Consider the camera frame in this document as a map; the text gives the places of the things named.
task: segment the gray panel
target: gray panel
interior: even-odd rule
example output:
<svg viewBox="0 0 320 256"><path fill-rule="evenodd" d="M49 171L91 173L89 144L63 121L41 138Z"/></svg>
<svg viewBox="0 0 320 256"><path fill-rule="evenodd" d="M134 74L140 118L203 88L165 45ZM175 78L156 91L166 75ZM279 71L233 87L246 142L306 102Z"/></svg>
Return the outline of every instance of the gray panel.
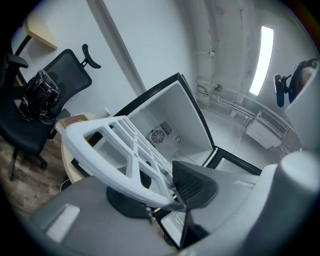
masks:
<svg viewBox="0 0 320 256"><path fill-rule="evenodd" d="M231 173L190 163L184 164L210 177L218 184L215 198L206 207L191 211L194 224L201 225L209 233L214 232L238 210L251 193L252 185L259 180L259 176L256 175Z"/></svg>
<svg viewBox="0 0 320 256"><path fill-rule="evenodd" d="M118 213L106 196L107 186L94 176L85 178L60 193L31 216L42 229L48 227L65 204L81 212L62 241L66 247L92 256L165 255L168 246L147 219L128 218Z"/></svg>

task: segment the fluorescent light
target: fluorescent light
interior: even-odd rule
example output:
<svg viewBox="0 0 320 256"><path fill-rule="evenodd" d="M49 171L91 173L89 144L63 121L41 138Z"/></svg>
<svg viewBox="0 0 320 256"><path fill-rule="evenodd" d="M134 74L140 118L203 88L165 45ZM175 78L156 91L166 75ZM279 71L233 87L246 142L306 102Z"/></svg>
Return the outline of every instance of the fluorescent light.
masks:
<svg viewBox="0 0 320 256"><path fill-rule="evenodd" d="M264 84L270 65L272 47L274 45L274 30L266 26L261 27L261 46L258 65L256 67L250 93L258 95Z"/></svg>

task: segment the white ceiling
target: white ceiling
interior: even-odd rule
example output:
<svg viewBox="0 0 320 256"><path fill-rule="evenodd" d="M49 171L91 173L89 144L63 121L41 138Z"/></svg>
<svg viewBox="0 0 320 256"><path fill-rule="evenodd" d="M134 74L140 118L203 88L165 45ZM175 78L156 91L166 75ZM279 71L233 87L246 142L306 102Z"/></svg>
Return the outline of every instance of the white ceiling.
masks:
<svg viewBox="0 0 320 256"><path fill-rule="evenodd" d="M287 76L294 65L317 56L312 41L290 11L270 0L185 0L184 4L194 51L215 50L213 71L209 54L196 55L197 79L245 94L285 117L288 97L285 106L279 108L274 75ZM274 30L274 42L266 79L260 94L255 96L249 89L259 58L261 26Z"/></svg>

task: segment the black office chair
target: black office chair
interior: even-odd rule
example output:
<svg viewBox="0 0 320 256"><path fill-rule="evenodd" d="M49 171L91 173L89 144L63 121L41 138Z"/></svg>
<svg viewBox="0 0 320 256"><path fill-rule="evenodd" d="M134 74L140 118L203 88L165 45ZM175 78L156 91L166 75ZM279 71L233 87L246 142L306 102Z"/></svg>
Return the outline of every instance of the black office chair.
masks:
<svg viewBox="0 0 320 256"><path fill-rule="evenodd" d="M62 108L75 94L92 84L92 80L84 67L89 64L94 69L101 66L93 61L89 55L88 46L84 44L82 50L85 56L83 62L79 62L72 50L61 52L44 70L56 82L60 91L57 101L50 109L49 116L61 119L70 116L70 113ZM14 152L8 171L8 178L13 180L13 171L18 151L24 151L33 155L41 162L40 167L45 169L48 163L40 156L40 152L47 139L53 139L57 133L54 125L47 125L37 118L27 122L23 120L14 100L21 99L26 86L12 86L18 68L27 68L27 62L19 56L10 54L7 57L9 64L3 88L0 91L0 135L12 146Z"/></svg>

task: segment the mesh chair back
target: mesh chair back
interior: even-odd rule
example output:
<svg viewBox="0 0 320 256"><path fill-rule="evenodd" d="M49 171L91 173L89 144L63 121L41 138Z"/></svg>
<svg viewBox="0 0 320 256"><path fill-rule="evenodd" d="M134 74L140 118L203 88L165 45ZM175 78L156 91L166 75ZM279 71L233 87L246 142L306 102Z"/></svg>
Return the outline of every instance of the mesh chair back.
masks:
<svg viewBox="0 0 320 256"><path fill-rule="evenodd" d="M70 49L61 52L44 70L61 90L57 101L50 109L53 117L61 112L65 103L73 95L92 84L90 76Z"/></svg>

